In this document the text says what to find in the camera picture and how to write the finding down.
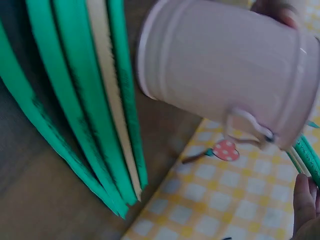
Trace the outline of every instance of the finger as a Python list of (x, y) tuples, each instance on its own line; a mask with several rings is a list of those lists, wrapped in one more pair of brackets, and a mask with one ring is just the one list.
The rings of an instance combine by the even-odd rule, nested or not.
[(315, 202), (310, 194), (309, 180), (306, 175), (298, 174), (293, 192), (294, 227), (296, 234), (302, 225), (316, 218)]
[(299, 27), (299, 20), (297, 15), (288, 8), (281, 9), (279, 11), (278, 18), (280, 19), (280, 21), (291, 28), (298, 29)]
[(317, 198), (317, 185), (312, 177), (308, 177), (308, 184), (309, 184), (309, 192), (313, 199), (314, 205), (316, 205), (316, 198)]
[(316, 216), (320, 216), (320, 190), (316, 190), (316, 199), (315, 199), (315, 213)]

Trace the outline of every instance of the green paper strip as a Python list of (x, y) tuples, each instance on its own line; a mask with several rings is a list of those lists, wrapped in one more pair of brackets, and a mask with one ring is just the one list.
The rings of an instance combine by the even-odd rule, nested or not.
[(301, 157), (306, 168), (309, 170), (314, 182), (317, 184), (318, 187), (320, 187), (320, 169), (318, 168), (318, 165), (315, 163), (314, 157), (310, 153), (309, 148), (304, 143), (302, 138), (299, 138), (296, 141), (294, 149)]
[(289, 158), (290, 158), (290, 160), (291, 160), (291, 162), (293, 163), (293, 165), (295, 166), (295, 169), (298, 171), (298, 173), (302, 173), (302, 171), (301, 171), (301, 169), (300, 169), (300, 167), (297, 165), (297, 162), (296, 162), (296, 160), (294, 159), (294, 157), (293, 156), (291, 156), (291, 154), (289, 153), (289, 152), (286, 152), (286, 154), (289, 156)]
[(314, 148), (310, 145), (309, 141), (307, 140), (307, 138), (302, 135), (300, 137), (300, 139), (304, 142), (304, 144), (306, 145), (306, 147), (308, 148), (309, 150), (309, 153), (311, 154), (312, 158), (313, 158), (313, 161), (315, 162), (315, 164), (317, 165), (318, 169), (320, 170), (320, 161), (319, 161), (319, 157), (318, 155), (316, 154)]
[(117, 189), (123, 200), (133, 205), (137, 198), (106, 101), (86, 1), (55, 0), (53, 9), (83, 111), (88, 117)]
[(89, 189), (106, 205), (111, 206), (113, 203), (110, 201), (107, 192), (73, 153), (55, 126), (52, 125), (20, 68), (1, 23), (0, 45), (0, 75), (23, 113)]
[(148, 184), (148, 175), (135, 102), (134, 77), (128, 45), (124, 1), (107, 0), (106, 2), (122, 104), (135, 164), (138, 170), (141, 188), (143, 189)]
[(108, 173), (77, 98), (61, 49), (50, 0), (27, 0), (26, 4), (35, 41), (64, 114), (89, 164), (110, 197), (108, 207), (124, 217), (128, 207)]

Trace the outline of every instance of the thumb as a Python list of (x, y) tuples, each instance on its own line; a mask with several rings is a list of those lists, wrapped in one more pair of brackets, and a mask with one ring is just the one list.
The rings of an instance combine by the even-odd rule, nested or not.
[(315, 201), (310, 194), (308, 178), (304, 174), (299, 174), (295, 180), (293, 209), (293, 235), (295, 235), (305, 223), (316, 218)]
[(289, 8), (281, 9), (279, 11), (278, 18), (291, 28), (298, 29), (299, 27), (299, 17)]

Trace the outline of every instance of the wooden surface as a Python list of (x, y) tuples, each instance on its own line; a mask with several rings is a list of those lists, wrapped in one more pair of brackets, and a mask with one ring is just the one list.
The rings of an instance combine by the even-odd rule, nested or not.
[[(154, 0), (125, 1), (132, 55)], [(152, 196), (200, 118), (151, 100), (136, 86), (149, 186), (126, 220), (115, 217), (22, 114), (0, 82), (0, 239), (116, 240)]]

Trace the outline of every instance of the pink tin bucket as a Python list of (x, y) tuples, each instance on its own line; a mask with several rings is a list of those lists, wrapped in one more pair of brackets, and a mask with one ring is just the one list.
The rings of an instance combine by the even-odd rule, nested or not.
[(319, 70), (319, 41), (305, 29), (207, 0), (159, 0), (137, 53), (150, 98), (283, 150), (308, 119)]

